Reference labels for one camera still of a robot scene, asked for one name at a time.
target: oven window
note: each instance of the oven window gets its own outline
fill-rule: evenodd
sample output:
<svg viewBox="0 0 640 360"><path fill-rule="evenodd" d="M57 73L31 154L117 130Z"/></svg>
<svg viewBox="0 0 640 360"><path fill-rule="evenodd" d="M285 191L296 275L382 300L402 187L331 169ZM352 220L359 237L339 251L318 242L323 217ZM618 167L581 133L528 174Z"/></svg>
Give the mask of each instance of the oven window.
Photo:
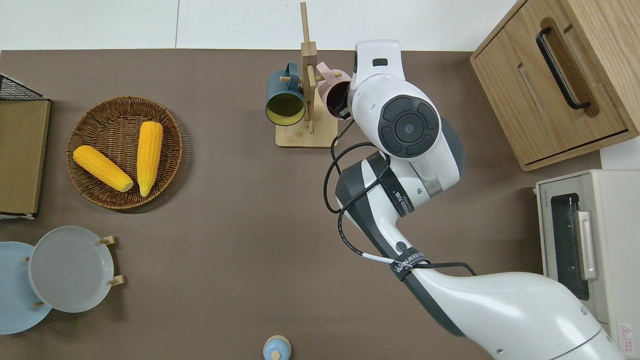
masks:
<svg viewBox="0 0 640 360"><path fill-rule="evenodd" d="M578 229L573 223L573 213L579 209L579 198L576 193L551 198L558 281L571 290L578 299L589 300L589 285L580 274Z"/></svg>

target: white floor tile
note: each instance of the white floor tile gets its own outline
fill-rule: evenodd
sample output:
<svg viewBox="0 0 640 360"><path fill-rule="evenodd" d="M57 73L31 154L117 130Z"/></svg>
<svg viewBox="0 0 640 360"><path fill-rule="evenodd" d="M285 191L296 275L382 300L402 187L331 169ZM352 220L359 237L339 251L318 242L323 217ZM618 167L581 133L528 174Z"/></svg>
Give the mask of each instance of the white floor tile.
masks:
<svg viewBox="0 0 640 360"><path fill-rule="evenodd" d="M318 49L399 40L405 50L471 51L515 0L307 0ZM177 47L299 49L298 0L181 0Z"/></svg>
<svg viewBox="0 0 640 360"><path fill-rule="evenodd" d="M0 49L175 47L178 0L0 0Z"/></svg>
<svg viewBox="0 0 640 360"><path fill-rule="evenodd" d="M640 137L600 149L602 168L640 170Z"/></svg>

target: round woven basket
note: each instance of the round woven basket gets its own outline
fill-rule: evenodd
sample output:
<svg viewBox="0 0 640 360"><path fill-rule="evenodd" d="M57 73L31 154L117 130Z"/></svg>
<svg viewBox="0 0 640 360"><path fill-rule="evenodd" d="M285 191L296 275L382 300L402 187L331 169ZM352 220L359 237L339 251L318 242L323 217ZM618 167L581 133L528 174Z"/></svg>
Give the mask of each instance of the round woven basket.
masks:
<svg viewBox="0 0 640 360"><path fill-rule="evenodd" d="M163 139L156 182L140 195L137 182L138 137L144 121L162 124ZM98 180L73 160L80 145L91 145L129 175L133 187L119 192ZM175 119L162 105L135 96L104 101L77 123L67 144L67 170L76 189L90 202L114 210L131 209L155 199L171 183L182 159L182 134Z"/></svg>

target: mug rack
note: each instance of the mug rack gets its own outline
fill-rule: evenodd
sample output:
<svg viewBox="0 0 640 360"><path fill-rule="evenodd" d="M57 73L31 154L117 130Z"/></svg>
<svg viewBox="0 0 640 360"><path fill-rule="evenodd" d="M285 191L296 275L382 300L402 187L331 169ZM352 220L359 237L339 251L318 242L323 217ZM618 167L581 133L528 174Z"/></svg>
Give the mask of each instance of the mug rack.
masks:
<svg viewBox="0 0 640 360"><path fill-rule="evenodd" d="M331 116L317 91L316 81L323 78L316 76L317 49L316 42L309 40L306 3L300 3L300 12L304 37L304 41L300 44L301 81L307 112L304 119L295 125L275 126L276 144L280 147L329 148L338 133L338 119ZM289 79L282 77L280 80L288 81Z"/></svg>

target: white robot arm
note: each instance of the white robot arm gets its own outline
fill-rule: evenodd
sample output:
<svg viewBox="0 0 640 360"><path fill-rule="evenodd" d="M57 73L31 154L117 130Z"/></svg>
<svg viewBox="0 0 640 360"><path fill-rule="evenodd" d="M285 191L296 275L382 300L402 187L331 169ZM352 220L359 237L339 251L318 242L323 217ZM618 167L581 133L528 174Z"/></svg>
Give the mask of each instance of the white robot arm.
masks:
<svg viewBox="0 0 640 360"><path fill-rule="evenodd" d="M495 359L623 359L588 310L552 279L523 272L453 277L415 268L428 261L396 220L458 182L464 153L431 100L404 80L398 42L356 45L348 110L380 152L342 171L337 200L348 204L345 215L394 260L391 270L440 325Z"/></svg>

